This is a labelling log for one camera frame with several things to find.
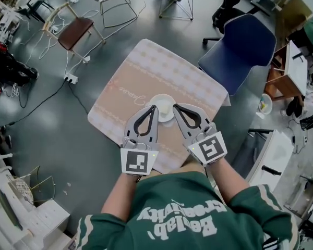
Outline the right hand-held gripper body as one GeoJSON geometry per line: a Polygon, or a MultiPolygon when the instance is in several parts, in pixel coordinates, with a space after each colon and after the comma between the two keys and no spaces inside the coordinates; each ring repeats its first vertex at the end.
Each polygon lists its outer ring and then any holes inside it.
{"type": "Polygon", "coordinates": [[[227,154],[222,133],[215,125],[208,125],[191,138],[185,139],[184,146],[195,160],[204,167],[220,160],[227,154]]]}

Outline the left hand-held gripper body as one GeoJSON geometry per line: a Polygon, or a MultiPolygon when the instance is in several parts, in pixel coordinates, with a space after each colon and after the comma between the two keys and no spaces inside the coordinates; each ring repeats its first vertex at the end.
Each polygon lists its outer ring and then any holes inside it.
{"type": "Polygon", "coordinates": [[[150,174],[158,156],[158,143],[138,137],[131,139],[123,138],[121,147],[122,173],[147,176],[150,174]]]}

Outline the white round plate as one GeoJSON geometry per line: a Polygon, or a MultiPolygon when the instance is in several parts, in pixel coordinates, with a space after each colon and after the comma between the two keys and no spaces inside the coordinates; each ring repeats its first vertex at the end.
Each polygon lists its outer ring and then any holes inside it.
{"type": "Polygon", "coordinates": [[[146,106],[150,105],[156,105],[159,112],[159,122],[168,122],[171,121],[174,118],[173,113],[173,105],[176,103],[176,101],[167,94],[158,94],[150,99],[149,102],[146,103],[146,106]],[[170,112],[167,115],[161,114],[159,111],[160,105],[162,104],[169,104],[170,105],[170,112]]]}

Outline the person's right forearm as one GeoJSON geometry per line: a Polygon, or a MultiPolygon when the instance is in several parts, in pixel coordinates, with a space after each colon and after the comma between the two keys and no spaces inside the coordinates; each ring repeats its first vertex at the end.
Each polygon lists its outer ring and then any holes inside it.
{"type": "Polygon", "coordinates": [[[249,183],[234,170],[225,158],[207,165],[206,169],[214,178],[227,205],[235,195],[250,187],[249,183]]]}

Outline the person's left forearm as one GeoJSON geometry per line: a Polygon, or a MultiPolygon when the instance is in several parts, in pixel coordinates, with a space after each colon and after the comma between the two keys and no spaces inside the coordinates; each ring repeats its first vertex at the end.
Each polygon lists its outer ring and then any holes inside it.
{"type": "Polygon", "coordinates": [[[101,213],[113,215],[126,222],[130,214],[138,176],[122,173],[106,199],[101,213]]]}

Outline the beige patterned tablecloth table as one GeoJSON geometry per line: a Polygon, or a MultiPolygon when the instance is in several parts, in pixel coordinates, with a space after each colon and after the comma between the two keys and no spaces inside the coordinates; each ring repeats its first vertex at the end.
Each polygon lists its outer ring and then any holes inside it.
{"type": "MultiPolygon", "coordinates": [[[[126,123],[158,94],[170,95],[176,104],[202,108],[211,123],[224,103],[228,92],[202,70],[169,50],[143,39],[130,52],[112,76],[88,114],[88,120],[121,147],[126,123]]],[[[181,168],[188,156],[175,117],[158,125],[158,156],[150,174],[161,174],[181,168]]]]}

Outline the white plastic basin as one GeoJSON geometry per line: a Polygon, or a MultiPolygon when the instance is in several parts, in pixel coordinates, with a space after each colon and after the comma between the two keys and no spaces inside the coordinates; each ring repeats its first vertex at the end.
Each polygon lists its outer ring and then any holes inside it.
{"type": "Polygon", "coordinates": [[[259,110],[262,114],[268,115],[272,111],[272,99],[268,94],[263,93],[259,102],[259,110]]]}

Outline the blue chair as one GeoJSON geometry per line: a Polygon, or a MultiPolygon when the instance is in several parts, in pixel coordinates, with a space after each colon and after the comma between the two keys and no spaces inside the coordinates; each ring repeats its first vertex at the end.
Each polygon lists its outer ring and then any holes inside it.
{"type": "Polygon", "coordinates": [[[253,67],[270,65],[275,47],[275,35],[257,17],[244,14],[225,23],[224,36],[198,66],[233,96],[253,67]]]}

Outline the small wooden side table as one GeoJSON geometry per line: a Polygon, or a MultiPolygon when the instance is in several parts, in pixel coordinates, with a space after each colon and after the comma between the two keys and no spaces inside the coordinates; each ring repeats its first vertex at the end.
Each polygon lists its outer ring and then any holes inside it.
{"type": "Polygon", "coordinates": [[[305,96],[307,76],[307,59],[293,41],[289,41],[273,55],[264,93],[273,101],[305,96]]]}

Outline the white drawer cabinet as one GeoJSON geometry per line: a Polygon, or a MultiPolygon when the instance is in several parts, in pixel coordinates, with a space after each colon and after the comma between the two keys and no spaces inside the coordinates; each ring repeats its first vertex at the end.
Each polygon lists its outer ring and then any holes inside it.
{"type": "Polygon", "coordinates": [[[70,214],[54,200],[39,207],[9,202],[22,229],[14,226],[0,204],[0,250],[64,250],[70,214]]]}

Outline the grey metal rack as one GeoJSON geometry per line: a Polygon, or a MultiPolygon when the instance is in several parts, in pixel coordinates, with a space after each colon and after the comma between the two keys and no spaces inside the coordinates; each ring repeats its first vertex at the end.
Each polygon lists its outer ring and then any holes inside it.
{"type": "Polygon", "coordinates": [[[313,178],[300,176],[284,207],[298,218],[307,219],[313,211],[313,178]]]}

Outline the wooden chair with brown seat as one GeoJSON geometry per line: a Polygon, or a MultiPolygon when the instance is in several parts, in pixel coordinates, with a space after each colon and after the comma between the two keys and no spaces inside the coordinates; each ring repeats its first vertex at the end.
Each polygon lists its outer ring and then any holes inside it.
{"type": "Polygon", "coordinates": [[[105,44],[106,40],[102,36],[102,34],[98,31],[96,26],[94,25],[94,21],[92,19],[90,19],[90,18],[78,16],[77,13],[70,6],[69,2],[66,2],[66,3],[62,4],[57,9],[53,10],[52,13],[46,19],[46,21],[45,21],[45,23],[44,23],[44,25],[42,27],[42,30],[44,32],[46,32],[48,35],[50,35],[51,37],[56,39],[58,41],[58,43],[65,50],[67,50],[67,51],[73,53],[74,55],[76,55],[81,61],[83,61],[83,59],[85,57],[87,57],[89,54],[87,54],[86,56],[81,56],[80,54],[78,54],[74,50],[74,47],[86,33],[92,34],[91,29],[94,30],[95,33],[101,39],[100,42],[98,43],[98,45],[100,43],[105,44]],[[55,20],[55,18],[57,16],[59,16],[59,13],[63,9],[66,9],[66,8],[73,14],[74,19],[67,26],[63,27],[61,33],[57,37],[56,35],[54,35],[50,31],[50,28],[51,28],[52,22],[55,20]]]}

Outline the patterned cushion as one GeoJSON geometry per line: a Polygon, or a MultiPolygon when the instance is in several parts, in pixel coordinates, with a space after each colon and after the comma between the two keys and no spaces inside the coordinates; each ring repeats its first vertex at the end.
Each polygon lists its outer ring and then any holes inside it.
{"type": "Polygon", "coordinates": [[[34,197],[32,194],[31,187],[25,180],[25,176],[17,177],[12,175],[7,175],[9,184],[20,196],[29,204],[34,205],[34,197]]]}

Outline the dark green board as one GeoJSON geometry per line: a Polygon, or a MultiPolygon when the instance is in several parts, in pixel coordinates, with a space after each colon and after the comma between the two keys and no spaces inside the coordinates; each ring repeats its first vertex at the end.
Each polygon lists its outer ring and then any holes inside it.
{"type": "Polygon", "coordinates": [[[11,207],[6,195],[1,191],[1,189],[0,189],[0,204],[4,209],[5,213],[7,214],[8,218],[12,222],[12,224],[22,231],[23,227],[20,224],[15,212],[13,211],[13,208],[11,207]]]}

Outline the clear chair with gold frame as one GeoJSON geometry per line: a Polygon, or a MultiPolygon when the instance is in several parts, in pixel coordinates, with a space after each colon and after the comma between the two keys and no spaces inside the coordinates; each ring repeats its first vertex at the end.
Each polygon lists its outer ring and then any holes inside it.
{"type": "Polygon", "coordinates": [[[22,176],[27,184],[31,195],[32,203],[38,207],[55,197],[55,181],[52,175],[43,174],[41,166],[36,166],[30,172],[22,176]]]}

